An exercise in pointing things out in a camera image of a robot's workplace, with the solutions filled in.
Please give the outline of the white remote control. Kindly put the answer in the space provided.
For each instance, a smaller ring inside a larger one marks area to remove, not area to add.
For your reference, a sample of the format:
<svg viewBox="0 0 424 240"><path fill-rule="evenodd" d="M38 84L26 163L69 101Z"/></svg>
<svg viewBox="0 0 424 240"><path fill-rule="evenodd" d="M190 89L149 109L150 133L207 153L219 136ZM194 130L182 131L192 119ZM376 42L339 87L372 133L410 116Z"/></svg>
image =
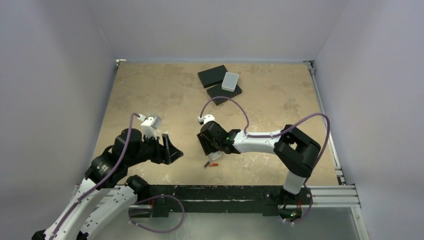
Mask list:
<svg viewBox="0 0 424 240"><path fill-rule="evenodd" d="M222 152L220 150L216 151L216 152L211 152L208 157L210 158L211 161L215 161L217 159L219 159L222 156Z"/></svg>

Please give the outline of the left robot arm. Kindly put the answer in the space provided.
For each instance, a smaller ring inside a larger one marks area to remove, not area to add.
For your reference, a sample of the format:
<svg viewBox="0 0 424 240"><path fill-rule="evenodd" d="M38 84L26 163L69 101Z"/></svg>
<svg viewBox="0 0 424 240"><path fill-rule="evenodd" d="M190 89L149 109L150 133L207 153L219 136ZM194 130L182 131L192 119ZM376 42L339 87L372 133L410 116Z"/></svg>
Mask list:
<svg viewBox="0 0 424 240"><path fill-rule="evenodd" d="M151 161L170 165L184 154L172 145L169 136L147 136L134 128L124 129L96 157L77 189L74 197L60 217L47 229L39 230L33 240L92 240L101 229L133 204L152 203L160 197L152 193L151 186L138 175L127 178L124 185L111 198L106 196L128 174L129 167Z"/></svg>

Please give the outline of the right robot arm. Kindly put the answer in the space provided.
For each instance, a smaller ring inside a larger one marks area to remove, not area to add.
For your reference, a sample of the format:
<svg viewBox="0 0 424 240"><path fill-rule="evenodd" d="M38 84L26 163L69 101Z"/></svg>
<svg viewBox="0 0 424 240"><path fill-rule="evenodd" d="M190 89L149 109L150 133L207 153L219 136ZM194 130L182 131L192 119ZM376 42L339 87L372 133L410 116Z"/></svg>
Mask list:
<svg viewBox="0 0 424 240"><path fill-rule="evenodd" d="M288 204L300 198L301 188L312 175L322 148L319 143L294 125L281 131L244 133L226 131L214 120L201 120L197 138L205 155L216 160L222 154L267 153L276 155L288 169L280 196Z"/></svg>

